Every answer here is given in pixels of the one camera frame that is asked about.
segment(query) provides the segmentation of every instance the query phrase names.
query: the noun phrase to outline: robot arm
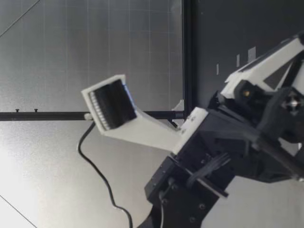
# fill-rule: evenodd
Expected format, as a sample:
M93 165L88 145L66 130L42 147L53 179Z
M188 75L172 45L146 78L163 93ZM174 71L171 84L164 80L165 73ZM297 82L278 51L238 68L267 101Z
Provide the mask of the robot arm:
M176 131L141 112L124 76L83 91L102 135L172 152L145 187L153 205L140 228L199 228L234 177L304 180L304 155L280 144L304 142L304 35L226 80L208 110L195 108Z

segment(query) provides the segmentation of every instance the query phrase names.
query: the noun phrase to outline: black pole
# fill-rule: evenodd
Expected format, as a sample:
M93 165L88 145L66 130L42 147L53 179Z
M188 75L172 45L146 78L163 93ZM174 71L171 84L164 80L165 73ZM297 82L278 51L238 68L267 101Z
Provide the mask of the black pole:
M85 120L88 112L13 112L0 113L0 121L80 121ZM173 120L184 119L183 111L148 111L155 119Z
M182 0L182 38L183 38L183 93L185 116L197 106L196 47L195 43L195 0Z

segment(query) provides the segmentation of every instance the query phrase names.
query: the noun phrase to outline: bolt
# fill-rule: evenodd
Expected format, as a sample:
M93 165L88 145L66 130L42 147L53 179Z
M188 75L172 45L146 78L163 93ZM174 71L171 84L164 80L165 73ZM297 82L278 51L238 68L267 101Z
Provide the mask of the bolt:
M190 217L189 221L190 221L190 223L195 223L195 218L194 217Z
M250 91L245 90L245 91L243 92L243 95L244 95L244 96L249 96L249 95L250 95Z
M161 201L161 203L162 203L164 206L166 206L166 205L168 204L168 200L167 200L167 199L163 199L163 200Z
M176 184L173 184L172 187L171 187L171 189L172 189L173 191L176 191L178 188L179 188L179 187L178 187Z
M206 209L206 205L203 203L199 204L199 209L201 209L201 210Z

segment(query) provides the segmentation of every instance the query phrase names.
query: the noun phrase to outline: metal rod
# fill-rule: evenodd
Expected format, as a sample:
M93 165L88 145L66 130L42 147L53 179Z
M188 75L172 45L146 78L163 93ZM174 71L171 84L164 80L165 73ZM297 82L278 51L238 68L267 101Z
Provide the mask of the metal rod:
M80 121L88 112L13 112L0 113L0 121ZM155 119L184 119L183 111L148 111Z

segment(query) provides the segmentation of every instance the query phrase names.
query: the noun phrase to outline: gray wall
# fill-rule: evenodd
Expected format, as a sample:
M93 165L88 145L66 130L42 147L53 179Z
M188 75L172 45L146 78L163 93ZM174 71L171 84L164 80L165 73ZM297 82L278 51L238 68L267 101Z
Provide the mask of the gray wall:
M0 32L35 0L1 0ZM143 110L182 99L178 0L42 0L0 39L0 111L85 111L80 91L125 73ZM0 194L37 227L126 227L108 192L76 152L89 123L0 123ZM102 138L83 151L108 177L139 224L151 206L143 188L163 151ZM30 227L0 200L1 227Z

